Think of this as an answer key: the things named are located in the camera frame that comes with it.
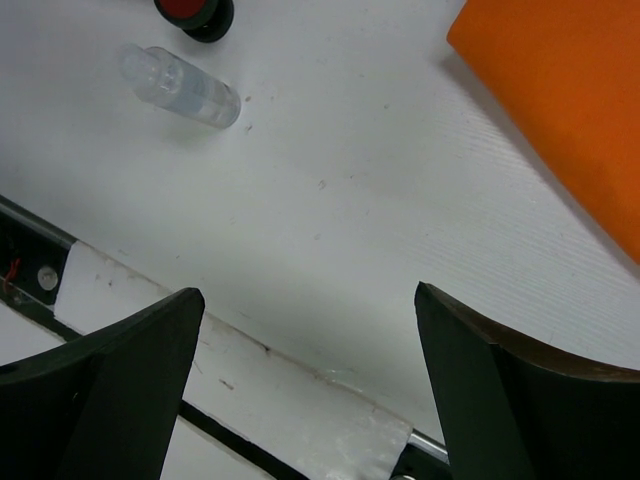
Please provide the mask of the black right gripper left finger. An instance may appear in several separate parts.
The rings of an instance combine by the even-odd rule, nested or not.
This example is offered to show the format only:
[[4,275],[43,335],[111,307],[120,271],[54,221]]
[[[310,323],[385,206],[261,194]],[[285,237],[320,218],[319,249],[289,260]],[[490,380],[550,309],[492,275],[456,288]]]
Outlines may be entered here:
[[2,366],[2,478],[159,478],[204,307],[186,288]]

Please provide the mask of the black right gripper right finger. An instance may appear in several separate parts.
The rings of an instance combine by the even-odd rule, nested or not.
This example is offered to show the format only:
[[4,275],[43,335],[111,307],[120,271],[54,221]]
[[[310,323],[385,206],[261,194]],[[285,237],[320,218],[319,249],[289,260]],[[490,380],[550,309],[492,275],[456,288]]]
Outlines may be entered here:
[[638,371],[553,347],[431,284],[414,305],[453,478],[638,478]]

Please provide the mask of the small clear plastic bottle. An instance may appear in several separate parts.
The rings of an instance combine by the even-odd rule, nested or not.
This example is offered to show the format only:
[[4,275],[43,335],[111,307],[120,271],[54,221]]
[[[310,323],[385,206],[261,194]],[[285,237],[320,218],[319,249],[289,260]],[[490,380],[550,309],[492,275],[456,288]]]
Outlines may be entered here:
[[217,129],[230,127],[240,115],[241,99],[232,87],[163,48],[125,45],[118,68],[147,104]]

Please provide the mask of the orange cloth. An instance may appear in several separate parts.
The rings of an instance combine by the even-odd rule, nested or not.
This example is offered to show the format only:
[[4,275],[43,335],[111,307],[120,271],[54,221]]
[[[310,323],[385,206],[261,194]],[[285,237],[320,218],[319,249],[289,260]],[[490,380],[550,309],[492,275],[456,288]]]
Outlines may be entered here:
[[556,178],[639,259],[639,4],[467,1],[447,40]]

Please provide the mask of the red hard-shell suitcase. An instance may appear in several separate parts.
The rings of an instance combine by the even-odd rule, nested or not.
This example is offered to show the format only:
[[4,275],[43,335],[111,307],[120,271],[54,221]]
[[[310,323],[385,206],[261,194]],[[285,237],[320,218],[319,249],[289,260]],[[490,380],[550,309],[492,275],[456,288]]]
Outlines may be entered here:
[[232,0],[155,0],[160,15],[200,43],[214,43],[229,31],[235,13]]

